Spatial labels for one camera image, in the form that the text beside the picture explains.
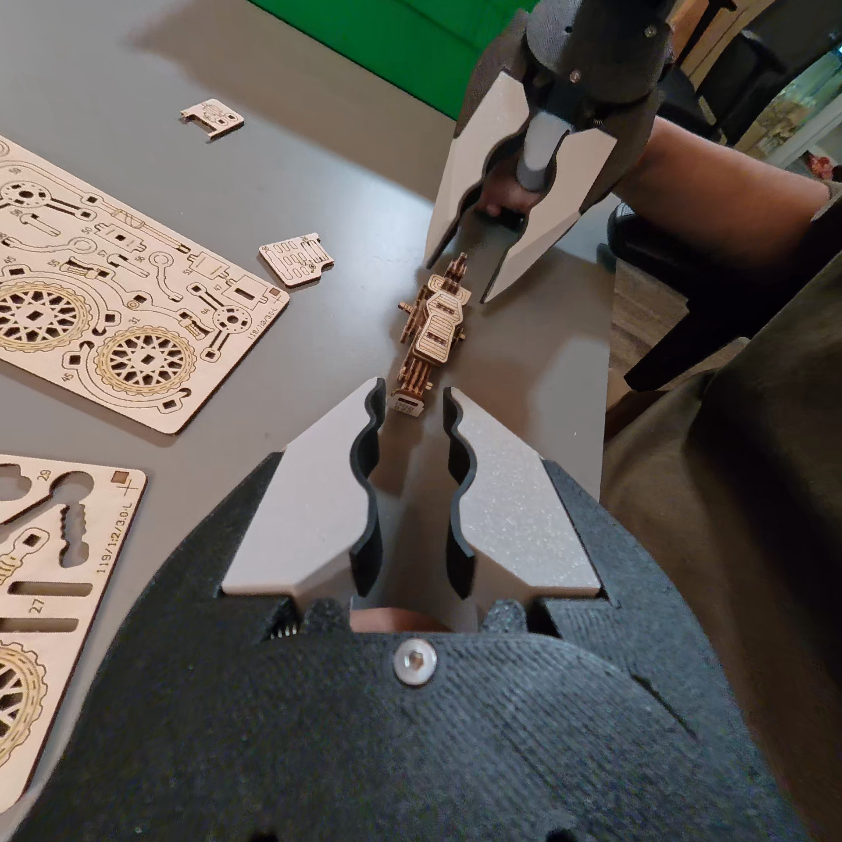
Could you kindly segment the person's olive shirt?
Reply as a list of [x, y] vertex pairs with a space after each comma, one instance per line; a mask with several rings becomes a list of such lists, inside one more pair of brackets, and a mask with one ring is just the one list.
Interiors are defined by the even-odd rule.
[[809, 283], [606, 447], [602, 503], [678, 587], [810, 834], [840, 840], [840, 196]]

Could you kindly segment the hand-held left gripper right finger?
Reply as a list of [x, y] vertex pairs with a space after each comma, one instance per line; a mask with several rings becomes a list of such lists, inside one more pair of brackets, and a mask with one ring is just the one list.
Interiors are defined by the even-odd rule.
[[443, 394], [446, 568], [461, 599], [594, 598], [602, 587], [541, 456], [455, 387]]

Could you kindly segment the small notched wooden puzzle piece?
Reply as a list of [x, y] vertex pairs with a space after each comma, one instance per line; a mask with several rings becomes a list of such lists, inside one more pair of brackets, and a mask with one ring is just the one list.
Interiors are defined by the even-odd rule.
[[216, 99], [199, 102], [180, 112], [183, 124], [195, 124], [207, 135], [207, 142], [214, 142], [245, 125], [245, 119], [233, 109]]

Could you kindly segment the black office chair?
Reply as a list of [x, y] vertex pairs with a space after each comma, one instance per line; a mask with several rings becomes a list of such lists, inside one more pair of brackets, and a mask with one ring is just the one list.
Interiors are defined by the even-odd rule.
[[626, 374], [631, 389], [657, 390], [737, 337], [752, 333], [746, 328], [750, 289], [628, 205], [621, 203], [612, 212], [607, 240], [616, 258], [686, 299], [685, 316]]

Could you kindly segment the wooden puzzle sheet with wheels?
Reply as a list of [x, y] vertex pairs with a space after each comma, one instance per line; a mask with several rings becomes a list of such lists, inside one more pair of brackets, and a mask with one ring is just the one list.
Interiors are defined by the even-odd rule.
[[274, 284], [2, 138], [5, 363], [176, 435], [288, 304]]

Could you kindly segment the wooden puzzle sheet with cutouts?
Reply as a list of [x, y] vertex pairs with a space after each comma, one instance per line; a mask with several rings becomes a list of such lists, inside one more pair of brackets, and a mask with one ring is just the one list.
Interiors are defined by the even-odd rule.
[[2, 455], [2, 809], [27, 787], [131, 530], [146, 474]]

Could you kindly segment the grey desk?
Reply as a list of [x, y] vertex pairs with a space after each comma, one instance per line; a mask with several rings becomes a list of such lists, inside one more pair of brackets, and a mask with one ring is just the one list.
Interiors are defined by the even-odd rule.
[[[2, 2], [2, 135], [222, 258], [272, 279], [261, 245], [321, 235], [334, 266], [290, 292], [270, 330], [176, 436], [2, 365], [2, 452], [132, 467], [139, 513], [9, 839], [53, 771], [90, 684], [150, 577], [268, 453], [368, 379], [393, 384], [401, 300], [453, 122], [249, 2]], [[245, 119], [207, 142], [181, 111]], [[468, 630], [448, 589], [452, 384], [599, 496], [613, 277], [595, 262], [612, 200], [506, 293], [471, 306], [466, 341], [422, 417], [389, 413], [371, 475], [384, 567], [366, 605]]]

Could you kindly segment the green plastic bin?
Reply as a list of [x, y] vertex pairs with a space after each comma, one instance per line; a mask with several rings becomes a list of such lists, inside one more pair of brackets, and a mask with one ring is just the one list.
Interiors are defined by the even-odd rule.
[[456, 119], [472, 69], [536, 1], [255, 1], [279, 20]]

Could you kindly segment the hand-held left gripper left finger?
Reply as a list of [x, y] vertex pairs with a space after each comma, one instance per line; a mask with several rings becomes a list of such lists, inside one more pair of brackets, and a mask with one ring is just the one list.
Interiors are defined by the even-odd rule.
[[369, 477], [384, 419], [385, 381], [374, 377], [289, 443], [223, 579], [226, 595], [370, 593], [383, 546]]

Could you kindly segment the small wooden model assembly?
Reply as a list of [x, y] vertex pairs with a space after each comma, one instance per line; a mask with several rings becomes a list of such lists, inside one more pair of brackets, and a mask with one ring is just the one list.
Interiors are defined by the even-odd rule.
[[461, 253], [443, 275], [427, 279], [413, 304], [398, 305], [407, 313], [401, 336], [407, 354], [388, 402], [397, 412], [411, 417], [423, 413], [425, 393], [432, 387], [431, 372], [447, 363], [454, 345], [466, 337], [463, 310], [471, 297], [461, 283], [466, 270], [467, 255]]

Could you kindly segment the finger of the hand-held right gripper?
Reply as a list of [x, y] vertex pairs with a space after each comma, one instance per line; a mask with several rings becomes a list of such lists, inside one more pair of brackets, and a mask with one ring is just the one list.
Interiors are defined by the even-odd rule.
[[502, 70], [450, 144], [425, 244], [434, 266], [455, 234], [469, 195], [481, 185], [492, 154], [518, 136], [530, 118], [523, 83]]
[[524, 208], [519, 237], [506, 249], [481, 302], [509, 289], [574, 226], [608, 162], [616, 138], [600, 129], [566, 135], [554, 157], [555, 177], [540, 200]]

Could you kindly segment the person's right hand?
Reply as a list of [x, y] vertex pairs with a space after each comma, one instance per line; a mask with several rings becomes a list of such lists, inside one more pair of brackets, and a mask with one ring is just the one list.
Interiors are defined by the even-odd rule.
[[517, 157], [498, 162], [483, 181], [476, 210], [491, 217], [503, 211], [525, 214], [541, 198], [525, 189], [517, 179]]

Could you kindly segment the small slotted wooden puzzle piece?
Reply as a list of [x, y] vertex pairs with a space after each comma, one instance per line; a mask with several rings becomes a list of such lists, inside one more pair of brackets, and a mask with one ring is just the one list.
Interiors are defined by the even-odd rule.
[[325, 270], [334, 266], [316, 232], [263, 245], [258, 248], [258, 256], [288, 288], [318, 281]]

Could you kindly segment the person's right forearm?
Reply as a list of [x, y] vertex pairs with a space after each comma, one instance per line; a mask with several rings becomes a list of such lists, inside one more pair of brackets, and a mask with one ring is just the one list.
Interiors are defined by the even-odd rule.
[[614, 193], [638, 216], [715, 262], [765, 269], [790, 258], [830, 189], [657, 117]]

